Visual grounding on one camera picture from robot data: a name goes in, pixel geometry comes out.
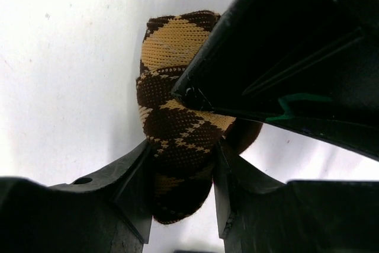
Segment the brown and yellow patterned fabric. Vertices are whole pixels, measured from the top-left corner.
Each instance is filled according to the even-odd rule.
[[[235,120],[189,110],[171,95],[219,17],[198,11],[152,18],[147,24],[137,100],[153,153],[152,212],[163,224],[177,222],[201,207],[212,185],[212,150]]]

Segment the white surface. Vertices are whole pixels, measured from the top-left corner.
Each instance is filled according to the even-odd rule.
[[[149,17],[231,0],[0,0],[0,175],[72,182],[144,138],[135,96]],[[366,178],[379,166],[326,143],[265,126],[244,153],[273,177]],[[144,252],[223,252],[214,198],[172,226],[153,224]]]

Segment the knit fabric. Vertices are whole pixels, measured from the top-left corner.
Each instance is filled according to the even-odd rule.
[[[180,105],[171,89],[219,19],[211,11],[150,19],[142,44],[137,101],[153,153],[154,218],[177,222],[198,210],[212,185],[215,144],[235,118]]]

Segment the black plastic part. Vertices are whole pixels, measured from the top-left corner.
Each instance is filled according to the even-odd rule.
[[[229,162],[247,167],[246,161],[225,155],[232,150],[223,142],[218,152],[216,209],[226,253],[379,252],[379,182],[283,185],[252,170],[244,179],[253,181],[241,183]],[[262,194],[255,184],[272,191]]]
[[[172,93],[379,160],[379,0],[235,0]]]
[[[149,153],[145,141],[71,185],[1,178],[0,252],[141,253],[152,219],[143,177]]]

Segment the hole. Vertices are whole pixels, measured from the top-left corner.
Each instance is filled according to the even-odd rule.
[[[377,161],[268,124],[264,124],[257,140],[241,157],[283,183],[291,180],[379,181]]]
[[[73,184],[82,185],[82,184],[88,184],[89,182],[92,182],[92,178],[82,177],[82,178],[77,179]]]

